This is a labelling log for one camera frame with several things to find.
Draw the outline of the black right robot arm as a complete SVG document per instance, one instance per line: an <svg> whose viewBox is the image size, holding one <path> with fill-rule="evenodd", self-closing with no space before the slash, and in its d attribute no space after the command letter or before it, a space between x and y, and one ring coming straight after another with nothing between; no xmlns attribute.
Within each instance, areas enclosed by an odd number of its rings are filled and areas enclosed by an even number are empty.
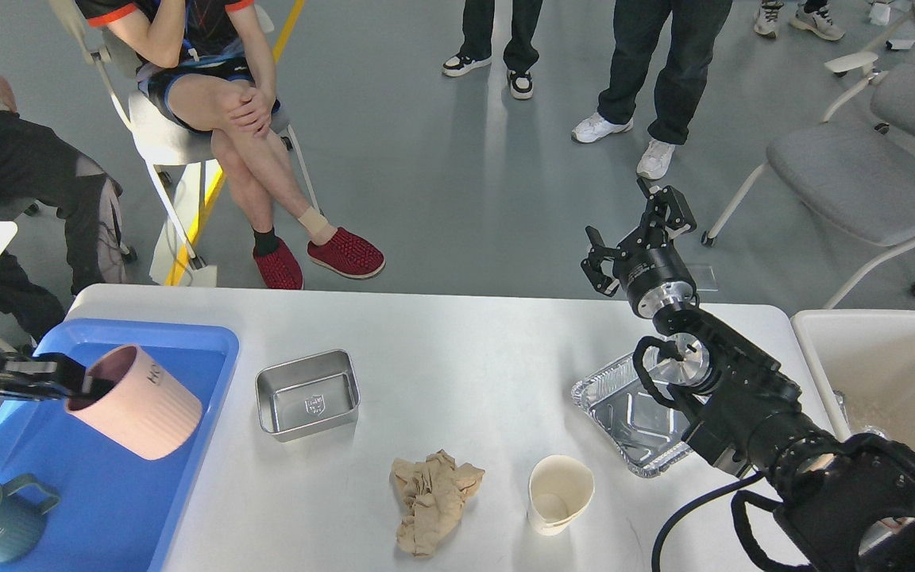
<svg viewBox="0 0 915 572"><path fill-rule="evenodd" d="M689 421L682 439L736 484L679 509L658 533L660 570L673 525L732 493L734 529L762 571L788 571L759 546L747 506L770 512L807 558L804 571L915 571L915 451L879 435L838 441L801 409L800 388L778 361L700 308L696 282L674 247L696 220L672 186L638 178L647 206L615 247L587 228L581 267L603 296L624 290L654 336L639 340L633 369L654 402Z"/></svg>

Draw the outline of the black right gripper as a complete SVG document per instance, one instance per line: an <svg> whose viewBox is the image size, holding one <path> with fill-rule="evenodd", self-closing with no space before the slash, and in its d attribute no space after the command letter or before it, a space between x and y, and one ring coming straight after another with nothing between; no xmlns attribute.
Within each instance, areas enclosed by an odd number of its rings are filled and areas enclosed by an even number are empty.
<svg viewBox="0 0 915 572"><path fill-rule="evenodd" d="M581 268L596 292L613 297L621 286L635 315L653 319L662 308L693 303L696 297L696 282L672 242L697 230L697 221L674 186L658 186L643 177L638 185L647 199L638 238L646 249L621 257L622 249L606 246L597 228L585 226L589 251ZM614 263L614 276L603 271L607 261Z"/></svg>

